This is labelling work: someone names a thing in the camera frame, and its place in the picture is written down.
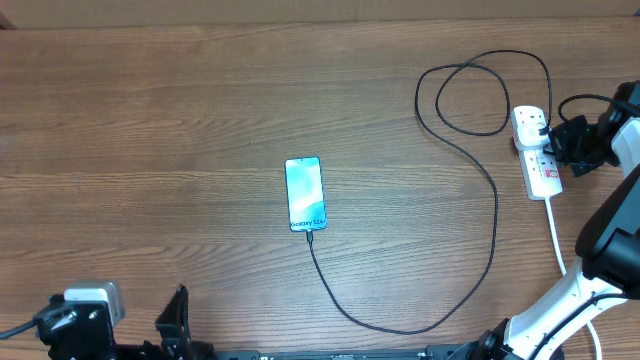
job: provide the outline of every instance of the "smartphone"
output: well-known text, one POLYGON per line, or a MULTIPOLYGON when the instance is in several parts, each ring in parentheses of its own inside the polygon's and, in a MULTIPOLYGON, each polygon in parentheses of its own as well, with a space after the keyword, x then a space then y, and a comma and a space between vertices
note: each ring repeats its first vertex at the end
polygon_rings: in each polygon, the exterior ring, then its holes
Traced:
POLYGON ((289 159, 284 163, 291 231, 327 227, 320 158, 289 159))

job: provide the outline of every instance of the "wood grain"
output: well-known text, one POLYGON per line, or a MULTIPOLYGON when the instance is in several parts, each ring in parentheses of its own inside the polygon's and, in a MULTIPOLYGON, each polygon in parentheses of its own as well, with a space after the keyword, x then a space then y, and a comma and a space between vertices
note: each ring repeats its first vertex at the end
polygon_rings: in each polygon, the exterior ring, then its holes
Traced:
MULTIPOLYGON (((426 120, 486 165, 500 195, 496 257, 469 302, 435 330, 394 336, 333 308, 305 240, 287 228, 283 162, 323 161, 329 228, 316 253, 356 317, 414 329, 477 281, 489 254, 493 196, 476 168, 419 127, 418 76, 482 51, 541 56, 554 101, 611 95, 640 77, 637 19, 425 21, 0 32, 0 328, 87 278, 119 279, 129 317, 120 342, 157 342, 153 320, 182 282, 192 333, 218 349, 421 348, 477 338, 528 308, 559 277, 544 205, 526 199, 510 132, 452 132, 427 78, 426 120)), ((535 61, 496 55, 513 105, 546 107, 535 61)), ((497 128, 505 101, 477 70, 441 107, 456 125, 497 128)), ((592 119, 606 106, 567 108, 592 119)), ((605 166, 562 171, 554 199, 563 253, 619 184, 605 166)), ((595 320, 607 359, 640 350, 637 304, 595 320)), ((0 347, 44 359, 32 334, 0 347)), ((570 359, 592 357, 584 332, 570 359)))

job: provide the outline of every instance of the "beige wall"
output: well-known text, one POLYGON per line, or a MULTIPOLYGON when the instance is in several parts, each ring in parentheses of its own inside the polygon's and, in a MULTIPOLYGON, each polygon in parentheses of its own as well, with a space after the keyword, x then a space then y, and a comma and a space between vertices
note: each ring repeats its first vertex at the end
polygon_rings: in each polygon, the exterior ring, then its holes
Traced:
POLYGON ((19 29, 254 22, 631 16, 640 0, 0 0, 19 29))

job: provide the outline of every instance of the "white power cord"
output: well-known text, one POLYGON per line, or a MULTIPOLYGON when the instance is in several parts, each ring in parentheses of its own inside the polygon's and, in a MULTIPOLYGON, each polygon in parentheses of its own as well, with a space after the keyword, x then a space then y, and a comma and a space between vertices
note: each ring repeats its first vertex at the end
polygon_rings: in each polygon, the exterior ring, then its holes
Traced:
MULTIPOLYGON (((560 252, 560 244, 558 243, 558 234, 556 233, 556 223, 553 220, 553 212, 551 211, 551 200, 550 198, 544 198, 544 205, 547 208, 547 218, 549 219, 549 229, 551 230, 551 240, 553 241, 553 250, 556 253, 556 259, 558 260, 558 266, 560 267, 560 272, 562 276, 566 274, 567 269, 564 266, 564 261, 562 260, 562 252, 560 252)), ((598 338, 598 334, 596 333, 596 329, 591 324, 591 321, 587 322, 587 328, 591 333, 591 337, 593 338, 593 345, 596 350, 596 360, 602 360, 602 348, 600 347, 600 339, 598 338)))

